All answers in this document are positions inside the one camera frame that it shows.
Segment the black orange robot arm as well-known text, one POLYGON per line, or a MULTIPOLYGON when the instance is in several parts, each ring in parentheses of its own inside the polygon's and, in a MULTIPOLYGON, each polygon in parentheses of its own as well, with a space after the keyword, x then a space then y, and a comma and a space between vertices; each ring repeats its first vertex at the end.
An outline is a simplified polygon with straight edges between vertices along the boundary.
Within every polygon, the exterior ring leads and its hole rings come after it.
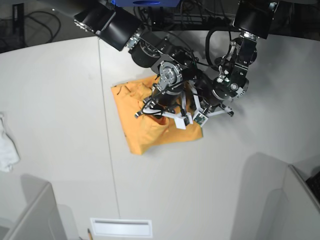
POLYGON ((199 61, 186 42, 174 45, 168 37, 160 38, 147 30, 140 19, 124 9, 109 8, 98 1, 78 13, 74 22, 118 51, 128 48, 138 66, 156 74, 135 118, 170 118, 178 129, 185 129, 193 123, 203 126, 216 115, 233 116, 213 81, 198 69, 199 61))

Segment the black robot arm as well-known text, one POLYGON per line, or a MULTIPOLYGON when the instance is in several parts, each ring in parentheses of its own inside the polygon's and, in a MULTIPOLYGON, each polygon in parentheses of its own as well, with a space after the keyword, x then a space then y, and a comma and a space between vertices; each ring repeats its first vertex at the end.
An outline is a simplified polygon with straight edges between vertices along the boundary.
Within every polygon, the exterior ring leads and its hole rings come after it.
POLYGON ((230 38, 227 53, 214 62, 210 59, 210 30, 205 40, 205 66, 219 72, 218 77, 209 79, 202 75, 201 81, 191 87, 195 111, 193 121, 203 126, 208 118, 227 113, 232 109, 225 102, 243 96, 249 87, 247 73, 256 60, 257 40, 266 39, 278 8, 276 0, 241 0, 233 21, 240 31, 239 37, 230 38))

